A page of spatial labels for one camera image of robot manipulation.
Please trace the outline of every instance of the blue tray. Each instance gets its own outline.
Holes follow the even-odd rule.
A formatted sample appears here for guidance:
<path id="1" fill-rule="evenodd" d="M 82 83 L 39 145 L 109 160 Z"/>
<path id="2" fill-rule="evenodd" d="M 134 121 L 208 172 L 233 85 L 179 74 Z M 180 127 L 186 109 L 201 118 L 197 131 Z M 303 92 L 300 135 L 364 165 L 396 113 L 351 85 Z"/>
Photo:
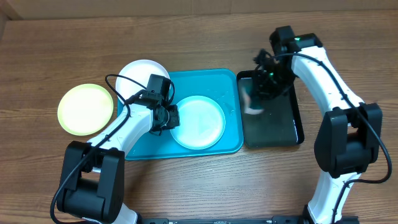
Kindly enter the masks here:
<path id="1" fill-rule="evenodd" d="M 195 95 L 213 99 L 221 106 L 225 114 L 224 134 L 214 146 L 202 150 L 191 150 L 178 144 L 169 130 L 163 131 L 161 136 L 146 133 L 131 149 L 126 160 L 208 156 L 237 152 L 243 145 L 243 128 L 235 74 L 228 69 L 212 69 L 170 72 L 169 75 L 176 89 L 172 104 Z M 122 110 L 123 104 L 119 101 L 118 115 Z"/>

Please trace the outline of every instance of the yellow plate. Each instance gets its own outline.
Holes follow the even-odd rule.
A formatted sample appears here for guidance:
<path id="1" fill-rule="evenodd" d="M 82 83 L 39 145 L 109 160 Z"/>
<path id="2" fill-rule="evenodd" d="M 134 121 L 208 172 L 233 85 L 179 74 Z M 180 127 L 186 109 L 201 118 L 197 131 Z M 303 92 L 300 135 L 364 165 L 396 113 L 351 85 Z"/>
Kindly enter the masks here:
<path id="1" fill-rule="evenodd" d="M 77 136 L 93 134 L 112 117 L 112 96 L 102 86 L 78 85 L 65 94 L 58 105 L 62 128 Z"/>

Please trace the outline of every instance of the black tray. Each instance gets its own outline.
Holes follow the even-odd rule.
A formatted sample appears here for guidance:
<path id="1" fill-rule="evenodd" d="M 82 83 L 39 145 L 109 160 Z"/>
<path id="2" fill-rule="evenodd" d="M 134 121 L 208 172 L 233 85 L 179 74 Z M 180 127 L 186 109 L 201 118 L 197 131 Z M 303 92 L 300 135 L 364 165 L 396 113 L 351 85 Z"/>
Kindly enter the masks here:
<path id="1" fill-rule="evenodd" d="M 273 100 L 262 101 L 261 114 L 244 112 L 242 89 L 252 85 L 253 71 L 242 71 L 236 76 L 243 123 L 244 142 L 247 147 L 294 146 L 303 143 L 304 131 L 294 86 L 287 94 Z"/>

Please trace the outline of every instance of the pale yellow plate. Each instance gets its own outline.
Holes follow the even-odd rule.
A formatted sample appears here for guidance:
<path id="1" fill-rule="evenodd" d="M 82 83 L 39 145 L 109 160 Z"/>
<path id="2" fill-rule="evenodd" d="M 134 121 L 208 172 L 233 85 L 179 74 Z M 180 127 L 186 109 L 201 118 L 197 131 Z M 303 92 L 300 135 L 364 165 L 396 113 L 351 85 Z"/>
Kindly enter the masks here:
<path id="1" fill-rule="evenodd" d="M 58 105 L 62 128 L 77 136 L 93 134 L 112 117 L 112 96 L 102 86 L 78 85 L 67 92 Z"/>

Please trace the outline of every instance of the wooden table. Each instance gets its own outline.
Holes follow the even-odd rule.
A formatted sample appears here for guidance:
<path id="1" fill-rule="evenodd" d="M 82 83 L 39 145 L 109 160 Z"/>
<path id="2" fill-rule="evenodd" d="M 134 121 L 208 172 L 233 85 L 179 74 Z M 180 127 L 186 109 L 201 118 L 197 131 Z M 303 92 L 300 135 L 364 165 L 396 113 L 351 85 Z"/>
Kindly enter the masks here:
<path id="1" fill-rule="evenodd" d="M 398 159 L 398 11 L 346 11 L 7 22 L 0 42 L 0 222 L 51 223 L 63 154 L 72 140 L 57 121 L 61 97 L 140 58 L 169 71 L 253 69 L 268 36 L 292 25 L 316 33 L 345 82 L 383 110 L 382 138 Z M 322 117 L 300 80 L 305 142 L 224 156 L 127 162 L 124 202 L 143 217 L 260 218 L 299 215 L 319 176 L 313 143 Z M 386 162 L 369 166 L 378 179 Z M 398 222 L 398 176 L 356 184 L 344 207 L 361 223 Z M 70 215 L 57 213 L 72 221 Z"/>

